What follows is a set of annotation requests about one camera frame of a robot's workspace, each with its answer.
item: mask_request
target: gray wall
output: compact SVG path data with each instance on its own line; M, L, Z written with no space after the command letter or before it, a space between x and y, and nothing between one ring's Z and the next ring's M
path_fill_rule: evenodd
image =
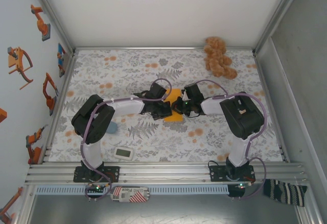
M294 0L272 36L327 173L327 0Z

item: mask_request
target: red and white sticker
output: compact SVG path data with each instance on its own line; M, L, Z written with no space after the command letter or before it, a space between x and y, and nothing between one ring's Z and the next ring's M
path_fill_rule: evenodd
M150 196L147 187L115 187L111 199L115 202L143 203L148 201Z

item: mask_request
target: yellow sponge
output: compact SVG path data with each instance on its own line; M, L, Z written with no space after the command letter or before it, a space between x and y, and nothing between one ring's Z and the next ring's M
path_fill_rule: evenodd
M172 93L166 98L165 102L170 102L172 104L174 101L177 100L177 98L181 96L180 89L172 89ZM164 118L165 122L181 122L183 121L183 115L178 114L177 112L173 111L173 115L169 116L167 118Z

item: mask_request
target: stuffed toy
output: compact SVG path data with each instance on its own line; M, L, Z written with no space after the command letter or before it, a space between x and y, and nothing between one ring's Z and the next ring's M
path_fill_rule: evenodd
M237 72L229 67L231 58L225 56L226 43L218 37L209 37L205 40L207 45L204 47L207 57L205 60L206 70L211 70L216 77L224 76L227 79L235 79Z

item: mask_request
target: small white device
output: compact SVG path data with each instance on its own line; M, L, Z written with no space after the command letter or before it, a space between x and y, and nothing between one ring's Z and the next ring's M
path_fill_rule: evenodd
M133 156L134 156L134 149L127 148L127 147L122 147L122 146L117 146L114 149L113 156L115 158L118 158L118 159L131 161L133 159Z

